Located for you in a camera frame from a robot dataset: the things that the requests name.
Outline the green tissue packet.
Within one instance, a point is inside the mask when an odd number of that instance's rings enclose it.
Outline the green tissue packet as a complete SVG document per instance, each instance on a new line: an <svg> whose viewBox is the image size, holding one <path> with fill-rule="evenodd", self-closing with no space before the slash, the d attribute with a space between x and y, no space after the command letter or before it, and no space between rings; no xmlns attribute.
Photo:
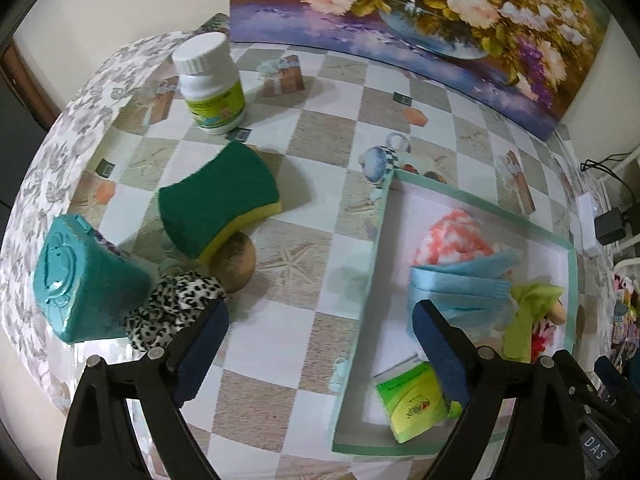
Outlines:
<svg viewBox="0 0 640 480"><path fill-rule="evenodd" d="M400 444L462 413L462 405L446 395L432 364L418 356L377 374L373 383Z"/></svg>

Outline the floral canvas painting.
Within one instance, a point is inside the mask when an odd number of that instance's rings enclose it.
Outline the floral canvas painting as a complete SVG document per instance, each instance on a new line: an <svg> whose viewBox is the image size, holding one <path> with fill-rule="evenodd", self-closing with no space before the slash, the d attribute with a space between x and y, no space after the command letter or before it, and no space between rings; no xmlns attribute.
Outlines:
<svg viewBox="0 0 640 480"><path fill-rule="evenodd" d="M404 68L542 140L577 96L610 18L602 0L230 0L236 41Z"/></svg>

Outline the light blue cloth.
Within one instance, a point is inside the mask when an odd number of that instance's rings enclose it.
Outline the light blue cloth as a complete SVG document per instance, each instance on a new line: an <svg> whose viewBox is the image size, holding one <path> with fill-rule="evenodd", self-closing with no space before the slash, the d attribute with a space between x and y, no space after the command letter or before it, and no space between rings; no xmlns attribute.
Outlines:
<svg viewBox="0 0 640 480"><path fill-rule="evenodd" d="M444 266L412 266L409 271L407 309L430 300L449 324L485 337L504 330L512 321L511 281L506 277L521 262L513 248L491 256Z"/></svg>

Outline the shallow green-rimmed tray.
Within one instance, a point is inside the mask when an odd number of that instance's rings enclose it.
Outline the shallow green-rimmed tray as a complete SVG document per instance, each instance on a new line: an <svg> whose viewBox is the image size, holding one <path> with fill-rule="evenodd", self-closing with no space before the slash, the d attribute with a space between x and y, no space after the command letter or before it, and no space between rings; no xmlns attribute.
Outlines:
<svg viewBox="0 0 640 480"><path fill-rule="evenodd" d="M497 249L497 262L476 259L464 266L416 266L416 251L431 227L458 210L465 211L480 228L480 237ZM411 330L411 313L421 299L432 300L446 320L464 330L474 344L501 344L518 306L512 298L489 297L487 287L472 281L486 280L492 270L509 285L561 287L568 321L555 333L550 349L573 347L577 255L568 240L427 177L396 170L384 180L358 338L331 422L333 452L399 457L435 454L442 448L453 419L446 417L420 436L400 443L375 383L395 366L419 364L422 349Z"/></svg>

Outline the white green-labelled pill bottle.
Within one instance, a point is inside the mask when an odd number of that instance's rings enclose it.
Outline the white green-labelled pill bottle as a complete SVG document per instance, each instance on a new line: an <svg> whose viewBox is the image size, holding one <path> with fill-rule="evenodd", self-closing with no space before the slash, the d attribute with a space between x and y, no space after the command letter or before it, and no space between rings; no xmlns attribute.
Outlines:
<svg viewBox="0 0 640 480"><path fill-rule="evenodd" d="M225 34L193 36L172 52L171 61L178 89L198 128L226 134L240 124L246 101Z"/></svg>

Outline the leopard print fabric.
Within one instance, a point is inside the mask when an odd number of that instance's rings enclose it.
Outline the leopard print fabric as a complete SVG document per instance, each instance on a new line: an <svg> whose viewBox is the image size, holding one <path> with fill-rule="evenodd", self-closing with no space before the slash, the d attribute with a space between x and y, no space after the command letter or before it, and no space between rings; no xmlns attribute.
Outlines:
<svg viewBox="0 0 640 480"><path fill-rule="evenodd" d="M166 274L143 304L124 317L122 328L134 351L166 348L212 301L226 298L216 278L198 271Z"/></svg>

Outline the checkered tablecloth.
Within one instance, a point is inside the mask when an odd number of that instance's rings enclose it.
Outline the checkered tablecloth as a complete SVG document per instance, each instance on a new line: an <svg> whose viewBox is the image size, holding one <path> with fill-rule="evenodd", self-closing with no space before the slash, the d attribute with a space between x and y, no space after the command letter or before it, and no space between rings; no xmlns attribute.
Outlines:
<svg viewBox="0 0 640 480"><path fill-rule="evenodd" d="M586 253L565 128L535 139L469 96L342 48L232 44L247 136L202 129L171 32L127 44L30 164L2 245L1 322L65 415L124 396L139 457L225 479L420 479L460 400L416 341L416 303L513 364L546 303L548 351L592 370L612 344L612 264Z"/></svg>

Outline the colourful toy pile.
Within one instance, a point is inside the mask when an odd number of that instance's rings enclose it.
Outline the colourful toy pile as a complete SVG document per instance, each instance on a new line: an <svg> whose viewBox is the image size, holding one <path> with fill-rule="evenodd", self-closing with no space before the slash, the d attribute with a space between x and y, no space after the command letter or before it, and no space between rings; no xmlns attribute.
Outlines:
<svg viewBox="0 0 640 480"><path fill-rule="evenodd" d="M639 259L616 263L611 361L619 372L639 352Z"/></svg>

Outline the black power adapter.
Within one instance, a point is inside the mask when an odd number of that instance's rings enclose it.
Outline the black power adapter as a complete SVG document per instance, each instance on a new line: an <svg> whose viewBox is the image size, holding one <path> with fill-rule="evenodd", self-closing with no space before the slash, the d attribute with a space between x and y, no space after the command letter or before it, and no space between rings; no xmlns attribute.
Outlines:
<svg viewBox="0 0 640 480"><path fill-rule="evenodd" d="M599 214L594 218L594 232L597 241L602 246L606 246L623 240L626 236L625 223L624 215L618 207L614 207L604 214Z"/></svg>

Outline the teal plastic container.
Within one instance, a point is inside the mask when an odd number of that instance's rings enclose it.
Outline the teal plastic container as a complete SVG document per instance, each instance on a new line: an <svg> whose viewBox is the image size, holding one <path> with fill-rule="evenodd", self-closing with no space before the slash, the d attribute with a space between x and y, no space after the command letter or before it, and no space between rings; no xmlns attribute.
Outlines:
<svg viewBox="0 0 640 480"><path fill-rule="evenodd" d="M56 217L34 273L36 304L66 344L122 338L122 321L141 306L150 274L80 214Z"/></svg>

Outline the green yellow sponge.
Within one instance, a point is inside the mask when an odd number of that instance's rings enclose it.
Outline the green yellow sponge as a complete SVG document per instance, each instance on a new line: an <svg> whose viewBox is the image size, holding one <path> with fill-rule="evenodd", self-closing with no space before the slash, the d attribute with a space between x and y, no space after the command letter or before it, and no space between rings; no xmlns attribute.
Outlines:
<svg viewBox="0 0 640 480"><path fill-rule="evenodd" d="M158 210L175 248L206 266L230 236L280 214L282 204L262 158L233 141L194 174L161 188Z"/></svg>

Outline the brown round ball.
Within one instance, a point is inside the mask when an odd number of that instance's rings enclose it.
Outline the brown round ball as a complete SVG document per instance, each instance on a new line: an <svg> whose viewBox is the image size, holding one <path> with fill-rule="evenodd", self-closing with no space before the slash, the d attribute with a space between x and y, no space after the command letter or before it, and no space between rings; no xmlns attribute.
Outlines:
<svg viewBox="0 0 640 480"><path fill-rule="evenodd" d="M256 266L256 250L250 238L236 232L218 249L208 265L209 275L233 294L252 279Z"/></svg>

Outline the lime green cloth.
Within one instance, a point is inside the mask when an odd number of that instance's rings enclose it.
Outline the lime green cloth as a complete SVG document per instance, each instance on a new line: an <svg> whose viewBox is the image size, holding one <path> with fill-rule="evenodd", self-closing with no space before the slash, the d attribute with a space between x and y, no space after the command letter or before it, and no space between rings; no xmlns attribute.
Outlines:
<svg viewBox="0 0 640 480"><path fill-rule="evenodd" d="M514 285L511 298L518 306L503 335L503 356L510 361L529 363L532 333L538 323L560 300L564 289L551 284Z"/></svg>

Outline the pink white knitted cloth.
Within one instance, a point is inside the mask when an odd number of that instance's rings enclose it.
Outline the pink white knitted cloth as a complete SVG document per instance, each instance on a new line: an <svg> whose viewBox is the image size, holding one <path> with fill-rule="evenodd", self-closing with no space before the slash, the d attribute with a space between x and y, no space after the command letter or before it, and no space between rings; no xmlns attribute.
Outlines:
<svg viewBox="0 0 640 480"><path fill-rule="evenodd" d="M491 256L495 249L480 225L463 209L455 209L437 220L421 238L412 263L444 266Z"/></svg>

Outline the white power strip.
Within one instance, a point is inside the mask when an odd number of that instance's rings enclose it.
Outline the white power strip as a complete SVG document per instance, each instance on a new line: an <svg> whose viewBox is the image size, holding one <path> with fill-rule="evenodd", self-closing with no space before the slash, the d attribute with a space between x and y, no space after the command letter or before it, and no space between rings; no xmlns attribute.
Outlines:
<svg viewBox="0 0 640 480"><path fill-rule="evenodd" d="M590 192L577 196L578 219L582 228L582 250L590 257L602 255L602 245L596 237L596 218L600 214L599 206Z"/></svg>

